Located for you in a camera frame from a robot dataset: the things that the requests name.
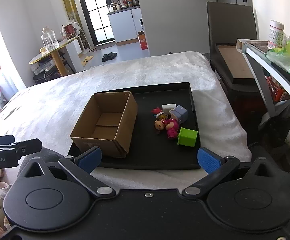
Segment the gray chair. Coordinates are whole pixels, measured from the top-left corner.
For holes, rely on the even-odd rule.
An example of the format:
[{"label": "gray chair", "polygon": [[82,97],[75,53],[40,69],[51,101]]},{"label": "gray chair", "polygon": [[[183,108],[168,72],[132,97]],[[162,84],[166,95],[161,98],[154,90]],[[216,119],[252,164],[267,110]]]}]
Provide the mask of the gray chair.
[{"label": "gray chair", "polygon": [[216,44],[235,45],[237,39],[258,39],[252,7],[208,2],[207,15],[212,69],[216,69],[229,93],[259,94],[254,80],[249,84],[233,83],[233,76],[216,48]]}]

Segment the kitchen cabinet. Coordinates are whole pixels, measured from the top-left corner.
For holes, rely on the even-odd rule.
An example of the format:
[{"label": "kitchen cabinet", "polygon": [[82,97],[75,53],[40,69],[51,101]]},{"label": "kitchen cabinet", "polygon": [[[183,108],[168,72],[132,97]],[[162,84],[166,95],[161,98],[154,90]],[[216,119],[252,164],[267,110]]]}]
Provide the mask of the kitchen cabinet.
[{"label": "kitchen cabinet", "polygon": [[137,39],[131,11],[132,10],[121,11],[109,15],[110,25],[116,42]]},{"label": "kitchen cabinet", "polygon": [[142,29],[142,26],[140,24],[140,19],[142,18],[142,13],[140,11],[140,8],[132,9],[131,13],[132,13],[132,16],[133,16],[136,32],[137,33],[142,32],[143,29]]}]

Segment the blue gripper pad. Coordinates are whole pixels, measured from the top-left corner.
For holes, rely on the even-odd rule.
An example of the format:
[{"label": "blue gripper pad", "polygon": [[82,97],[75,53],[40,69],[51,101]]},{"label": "blue gripper pad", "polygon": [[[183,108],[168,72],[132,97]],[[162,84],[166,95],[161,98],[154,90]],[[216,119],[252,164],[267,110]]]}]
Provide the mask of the blue gripper pad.
[{"label": "blue gripper pad", "polygon": [[218,156],[214,152],[209,149],[202,147],[197,152],[197,160],[198,164],[208,173],[212,173],[216,171],[219,167],[221,167],[225,160],[224,158]]},{"label": "blue gripper pad", "polygon": [[83,154],[75,157],[75,164],[88,174],[91,173],[102,160],[102,150],[99,147],[92,147]]}]

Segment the small white box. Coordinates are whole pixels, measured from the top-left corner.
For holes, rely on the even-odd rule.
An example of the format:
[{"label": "small white box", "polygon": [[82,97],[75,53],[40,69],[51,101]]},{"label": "small white box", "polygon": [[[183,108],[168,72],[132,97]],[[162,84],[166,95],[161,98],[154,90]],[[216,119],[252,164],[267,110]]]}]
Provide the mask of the small white box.
[{"label": "small white box", "polygon": [[165,114],[169,114],[169,111],[174,109],[175,107],[176,107],[176,104],[162,105],[162,108]]}]

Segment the bed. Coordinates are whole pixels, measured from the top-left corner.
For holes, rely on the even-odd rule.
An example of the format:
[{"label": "bed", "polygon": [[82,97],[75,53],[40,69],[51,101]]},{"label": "bed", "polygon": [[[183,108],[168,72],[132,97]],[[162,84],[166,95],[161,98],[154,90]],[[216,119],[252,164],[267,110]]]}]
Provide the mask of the bed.
[{"label": "bed", "polygon": [[[198,52],[182,52],[93,67],[18,92],[0,113],[0,136],[16,141],[39,138],[43,147],[67,155],[70,133],[91,95],[112,89],[190,82],[201,146],[221,156],[249,162],[247,134],[242,129],[208,60]],[[13,183],[18,167],[6,169]],[[203,170],[137,171],[96,168],[92,175],[119,188],[178,188],[201,179]]]}]

